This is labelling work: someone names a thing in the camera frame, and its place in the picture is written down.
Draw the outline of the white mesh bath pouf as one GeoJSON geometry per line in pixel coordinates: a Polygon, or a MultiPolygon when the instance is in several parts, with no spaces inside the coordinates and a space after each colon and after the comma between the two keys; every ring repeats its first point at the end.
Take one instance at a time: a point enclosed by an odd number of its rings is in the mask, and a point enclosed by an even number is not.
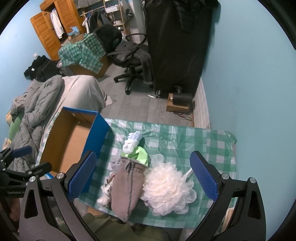
{"type": "Polygon", "coordinates": [[[183,173],[171,162],[158,161],[144,173],[140,199],[154,216],[185,214],[197,198],[194,181],[189,179],[192,174],[191,168],[183,173]]]}

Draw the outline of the grey-brown towel mitt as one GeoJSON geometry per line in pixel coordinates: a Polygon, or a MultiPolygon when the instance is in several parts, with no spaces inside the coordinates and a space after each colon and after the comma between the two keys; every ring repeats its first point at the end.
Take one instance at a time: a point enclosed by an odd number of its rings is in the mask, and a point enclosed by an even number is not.
{"type": "Polygon", "coordinates": [[[146,169],[147,166],[137,160],[120,159],[111,189],[111,209],[123,222],[128,221],[142,194],[146,169]]]}

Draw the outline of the white blue plastic bag bundle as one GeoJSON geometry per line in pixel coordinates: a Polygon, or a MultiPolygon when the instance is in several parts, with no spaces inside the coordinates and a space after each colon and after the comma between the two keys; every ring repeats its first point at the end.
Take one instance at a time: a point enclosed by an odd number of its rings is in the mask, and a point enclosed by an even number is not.
{"type": "Polygon", "coordinates": [[[139,131],[129,133],[127,138],[125,139],[124,145],[122,146],[122,151],[125,154],[131,154],[138,146],[141,139],[142,134],[139,131]]]}

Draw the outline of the lime green microfibre cloth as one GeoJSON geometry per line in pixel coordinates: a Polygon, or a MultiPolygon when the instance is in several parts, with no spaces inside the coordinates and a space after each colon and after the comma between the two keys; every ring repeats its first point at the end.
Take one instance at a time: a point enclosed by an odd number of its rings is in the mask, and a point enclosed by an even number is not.
{"type": "Polygon", "coordinates": [[[148,153],[141,146],[136,147],[130,154],[126,154],[126,153],[122,152],[121,156],[137,160],[137,161],[139,161],[140,163],[142,163],[143,165],[146,165],[146,166],[149,165],[148,153]]]}

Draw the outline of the green pillow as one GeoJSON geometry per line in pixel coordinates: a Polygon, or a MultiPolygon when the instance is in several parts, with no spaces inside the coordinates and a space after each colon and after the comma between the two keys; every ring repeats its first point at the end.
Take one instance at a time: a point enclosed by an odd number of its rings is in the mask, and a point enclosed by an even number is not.
{"type": "Polygon", "coordinates": [[[14,121],[11,122],[10,128],[9,128],[9,140],[12,141],[15,137],[16,133],[20,129],[20,125],[22,122],[24,112],[21,112],[14,121]]]}

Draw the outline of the blue cardboard box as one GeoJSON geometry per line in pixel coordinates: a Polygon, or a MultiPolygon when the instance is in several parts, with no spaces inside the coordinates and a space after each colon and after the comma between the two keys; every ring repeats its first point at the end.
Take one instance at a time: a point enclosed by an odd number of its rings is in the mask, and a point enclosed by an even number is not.
{"type": "Polygon", "coordinates": [[[52,172],[66,173],[87,152],[101,152],[110,125],[96,111],[63,107],[49,132],[41,161],[52,165],[52,172]]]}

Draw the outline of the green checkered tablecloth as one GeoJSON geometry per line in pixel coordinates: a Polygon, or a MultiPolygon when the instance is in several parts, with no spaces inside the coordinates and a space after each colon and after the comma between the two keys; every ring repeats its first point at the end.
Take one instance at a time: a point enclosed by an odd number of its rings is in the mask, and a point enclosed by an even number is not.
{"type": "MultiPolygon", "coordinates": [[[[230,132],[110,118],[106,119],[106,122],[110,125],[110,129],[101,148],[89,191],[79,196],[80,201],[102,212],[114,214],[110,208],[100,206],[96,201],[102,195],[101,186],[111,172],[109,163],[111,158],[121,154],[123,143],[131,132],[139,131],[142,134],[140,146],[150,157],[161,154],[165,162],[175,164],[183,173],[190,168],[190,154],[199,151],[220,173],[226,173],[231,178],[236,177],[236,162],[232,147],[237,140],[230,132]]],[[[197,227],[213,202],[204,194],[195,175],[191,175],[189,179],[194,182],[193,188],[197,192],[197,199],[189,204],[187,213],[171,212],[165,216],[154,216],[152,210],[139,200],[129,220],[143,225],[167,228],[197,227]]]]}

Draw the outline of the grey quilted duvet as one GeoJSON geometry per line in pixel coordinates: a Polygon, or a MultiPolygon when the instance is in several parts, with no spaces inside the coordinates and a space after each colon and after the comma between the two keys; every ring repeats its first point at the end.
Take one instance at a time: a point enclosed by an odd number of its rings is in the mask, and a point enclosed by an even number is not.
{"type": "Polygon", "coordinates": [[[10,170],[25,172],[34,167],[45,127],[58,102],[58,96],[63,84],[60,75],[56,75],[45,82],[34,81],[30,84],[20,129],[12,140],[10,147],[19,149],[30,146],[32,152],[15,158],[9,165],[10,170]]]}

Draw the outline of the small cardboard box on floor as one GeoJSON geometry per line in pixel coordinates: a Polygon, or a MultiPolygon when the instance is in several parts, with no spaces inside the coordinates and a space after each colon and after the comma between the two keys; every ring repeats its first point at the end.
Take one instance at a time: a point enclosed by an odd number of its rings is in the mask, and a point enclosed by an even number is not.
{"type": "Polygon", "coordinates": [[[177,112],[177,113],[188,113],[189,106],[175,105],[173,104],[173,94],[169,93],[168,99],[166,102],[166,111],[168,112],[177,112]]]}

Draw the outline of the black cylinder device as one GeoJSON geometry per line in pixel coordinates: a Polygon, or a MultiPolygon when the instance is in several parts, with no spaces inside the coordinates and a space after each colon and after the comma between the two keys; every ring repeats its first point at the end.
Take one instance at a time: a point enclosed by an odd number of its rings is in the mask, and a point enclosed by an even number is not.
{"type": "Polygon", "coordinates": [[[193,96],[182,92],[182,87],[176,86],[176,93],[172,94],[171,100],[174,105],[191,107],[193,103],[193,96]]]}

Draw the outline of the beige bed sheet mattress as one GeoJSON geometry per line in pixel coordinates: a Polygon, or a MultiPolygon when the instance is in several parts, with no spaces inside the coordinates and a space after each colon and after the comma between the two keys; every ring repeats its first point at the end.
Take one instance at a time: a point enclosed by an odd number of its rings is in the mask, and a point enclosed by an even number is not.
{"type": "Polygon", "coordinates": [[[108,95],[100,87],[97,79],[90,75],[75,75],[62,78],[62,88],[58,94],[49,117],[46,120],[45,130],[40,142],[40,148],[36,157],[36,165],[41,161],[49,132],[63,107],[99,111],[106,107],[108,95]]]}

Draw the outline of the green checkered cloth pile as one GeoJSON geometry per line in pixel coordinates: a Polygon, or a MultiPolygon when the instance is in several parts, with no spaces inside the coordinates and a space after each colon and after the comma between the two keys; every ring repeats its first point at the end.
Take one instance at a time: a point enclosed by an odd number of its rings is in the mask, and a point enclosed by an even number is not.
{"type": "Polygon", "coordinates": [[[80,65],[94,73],[99,73],[103,64],[100,62],[105,51],[93,33],[84,34],[84,39],[67,43],[58,51],[63,66],[80,65]]]}

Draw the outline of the wooden louvre wardrobe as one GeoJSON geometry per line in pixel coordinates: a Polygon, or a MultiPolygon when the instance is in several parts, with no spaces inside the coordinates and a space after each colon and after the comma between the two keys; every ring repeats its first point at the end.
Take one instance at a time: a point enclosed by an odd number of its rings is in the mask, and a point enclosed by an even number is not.
{"type": "Polygon", "coordinates": [[[61,48],[61,40],[57,37],[50,18],[50,12],[56,9],[62,27],[68,34],[72,27],[78,27],[79,31],[86,33],[82,26],[83,18],[79,16],[75,3],[72,0],[44,0],[40,4],[41,12],[30,18],[32,26],[45,48],[50,59],[58,60],[58,51],[61,48]]]}

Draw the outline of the black office chair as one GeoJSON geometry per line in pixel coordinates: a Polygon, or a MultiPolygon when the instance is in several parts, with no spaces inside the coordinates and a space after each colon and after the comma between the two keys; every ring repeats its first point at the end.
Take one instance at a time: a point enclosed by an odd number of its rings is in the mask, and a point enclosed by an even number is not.
{"type": "Polygon", "coordinates": [[[112,25],[102,25],[93,31],[93,34],[102,45],[107,60],[114,65],[125,68],[122,75],[114,77],[114,82],[127,79],[125,93],[130,94],[130,87],[134,80],[142,80],[149,88],[154,87],[151,56],[149,47],[145,44],[145,33],[133,33],[122,36],[121,31],[112,25]]]}

